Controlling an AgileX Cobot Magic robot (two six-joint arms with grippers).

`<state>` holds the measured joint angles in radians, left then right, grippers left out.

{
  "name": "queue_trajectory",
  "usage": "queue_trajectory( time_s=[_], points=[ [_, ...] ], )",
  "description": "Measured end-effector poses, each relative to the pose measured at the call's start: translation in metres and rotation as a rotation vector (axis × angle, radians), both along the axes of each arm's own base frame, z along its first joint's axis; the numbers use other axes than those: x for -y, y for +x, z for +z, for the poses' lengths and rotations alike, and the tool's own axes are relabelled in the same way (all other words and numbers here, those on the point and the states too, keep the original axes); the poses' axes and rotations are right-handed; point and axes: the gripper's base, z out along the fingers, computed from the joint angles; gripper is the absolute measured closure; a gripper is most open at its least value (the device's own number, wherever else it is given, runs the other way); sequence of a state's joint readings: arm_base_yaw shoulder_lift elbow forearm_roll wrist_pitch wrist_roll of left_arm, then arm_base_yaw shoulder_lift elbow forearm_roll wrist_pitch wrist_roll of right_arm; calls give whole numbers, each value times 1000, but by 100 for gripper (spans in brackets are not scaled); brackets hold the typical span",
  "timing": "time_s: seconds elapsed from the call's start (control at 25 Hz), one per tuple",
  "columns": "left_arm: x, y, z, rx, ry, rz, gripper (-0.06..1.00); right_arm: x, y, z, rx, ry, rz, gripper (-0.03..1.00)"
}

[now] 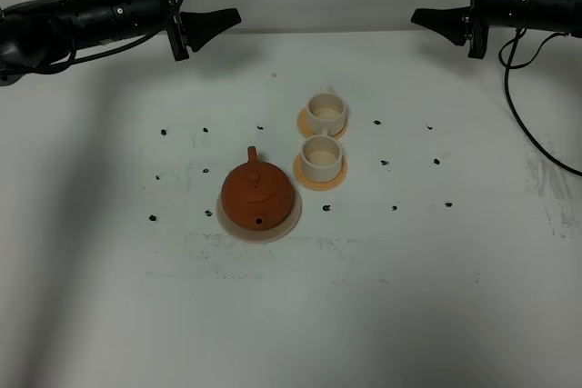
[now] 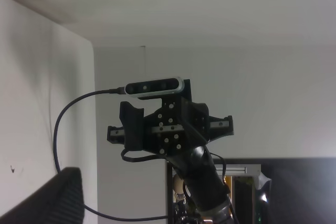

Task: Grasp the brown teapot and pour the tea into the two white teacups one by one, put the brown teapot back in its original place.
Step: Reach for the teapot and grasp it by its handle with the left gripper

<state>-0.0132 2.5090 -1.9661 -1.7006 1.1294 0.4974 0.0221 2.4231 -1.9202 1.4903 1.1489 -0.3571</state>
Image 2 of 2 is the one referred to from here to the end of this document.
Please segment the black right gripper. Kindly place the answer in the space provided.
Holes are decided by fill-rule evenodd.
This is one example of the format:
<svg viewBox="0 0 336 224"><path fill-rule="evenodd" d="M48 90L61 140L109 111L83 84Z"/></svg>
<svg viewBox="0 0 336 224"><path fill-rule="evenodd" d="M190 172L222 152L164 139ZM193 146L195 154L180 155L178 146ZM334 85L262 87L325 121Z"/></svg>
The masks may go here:
<svg viewBox="0 0 336 224"><path fill-rule="evenodd" d="M138 98L162 101L161 107L149 115L127 101L121 102L122 127L108 126L107 141L123 144L126 152L146 151L152 158L167 158L234 135L233 117L212 116L205 103L192 101L190 80L182 80L185 86L179 93ZM127 95L124 87L121 93Z"/></svg>

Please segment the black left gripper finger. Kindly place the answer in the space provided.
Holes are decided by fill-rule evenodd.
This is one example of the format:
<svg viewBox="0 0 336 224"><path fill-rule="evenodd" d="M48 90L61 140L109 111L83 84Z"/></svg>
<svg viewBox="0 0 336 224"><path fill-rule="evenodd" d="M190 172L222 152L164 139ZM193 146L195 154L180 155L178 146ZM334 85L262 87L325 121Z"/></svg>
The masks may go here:
<svg viewBox="0 0 336 224"><path fill-rule="evenodd" d="M31 196L1 216L1 223L83 223L81 171L66 167Z"/></svg>

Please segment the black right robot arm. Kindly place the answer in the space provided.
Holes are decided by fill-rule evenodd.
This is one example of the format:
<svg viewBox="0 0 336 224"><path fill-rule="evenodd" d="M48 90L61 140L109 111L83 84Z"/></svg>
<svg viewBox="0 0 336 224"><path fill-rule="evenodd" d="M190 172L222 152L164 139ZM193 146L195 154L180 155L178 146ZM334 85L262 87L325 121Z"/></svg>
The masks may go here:
<svg viewBox="0 0 336 224"><path fill-rule="evenodd" d="M162 101L149 115L121 102L122 125L109 126L107 140L124 146L122 159L130 163L168 161L184 181L200 215L215 223L228 223L229 190L216 171L207 144L233 135L232 116L210 116L206 104L192 101L190 81L180 78L129 83L113 93Z"/></svg>

